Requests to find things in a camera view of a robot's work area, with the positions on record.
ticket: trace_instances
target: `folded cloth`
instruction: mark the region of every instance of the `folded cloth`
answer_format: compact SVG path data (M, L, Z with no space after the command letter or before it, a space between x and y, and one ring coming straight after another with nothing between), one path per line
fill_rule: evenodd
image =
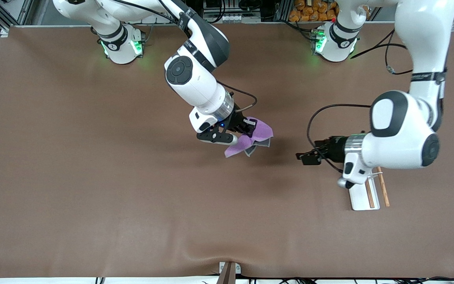
M229 146L225 151L225 157L234 156L237 153L245 151L247 156L251 156L257 146L269 147L270 138L274 137L272 128L259 119L247 117L247 119L257 120L257 126L253 131L253 135L249 136L243 134L238 138L236 145Z

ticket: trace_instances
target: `wooden dowel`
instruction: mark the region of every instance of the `wooden dowel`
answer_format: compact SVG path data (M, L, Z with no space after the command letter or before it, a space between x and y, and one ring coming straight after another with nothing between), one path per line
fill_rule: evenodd
M381 172L381 167L376 167L376 171ZM390 201L388 200L388 193L386 192L386 185L384 183L383 174L378 174L378 178L380 179L381 192L383 192L383 201L385 203L385 206L390 207Z
M369 207L374 208L374 200L372 198L371 185L369 184L369 178L365 181L365 188L367 189L367 198L369 198Z

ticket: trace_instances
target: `pile of brown objects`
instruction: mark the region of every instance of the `pile of brown objects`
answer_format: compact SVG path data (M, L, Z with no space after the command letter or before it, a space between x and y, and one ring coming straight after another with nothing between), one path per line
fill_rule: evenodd
M316 22L331 21L339 14L337 2L325 2L322 0L295 0L295 9L290 12L290 22ZM369 18L369 8L364 6Z

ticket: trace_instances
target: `purple cloth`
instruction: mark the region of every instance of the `purple cloth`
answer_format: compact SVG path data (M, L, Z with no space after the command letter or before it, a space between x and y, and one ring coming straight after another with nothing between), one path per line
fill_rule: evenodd
M225 157L228 158L230 156L234 156L237 153L241 153L245 151L249 147L252 147L254 142L262 142L269 138L273 137L272 128L262 122L260 119L257 120L257 126L253 131L252 137L248 137L247 135L243 134L238 139L238 143L236 145L229 146L225 151Z

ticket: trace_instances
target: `table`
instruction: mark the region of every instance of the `table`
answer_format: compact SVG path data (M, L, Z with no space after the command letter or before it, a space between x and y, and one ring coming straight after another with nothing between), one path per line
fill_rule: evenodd
M0 39L0 277L208 275L226 260L250 277L454 277L454 33L438 159L385 170L391 207L354 212L330 167L296 160L306 124L327 104L407 90L411 75L388 74L382 49L329 63L285 25L218 27L232 46L214 75L257 95L245 115L274 129L251 158L196 140L191 106L164 79L186 40L176 27L156 27L125 66L88 28ZM367 24L355 52L392 28ZM312 137L362 130L364 108L330 109Z

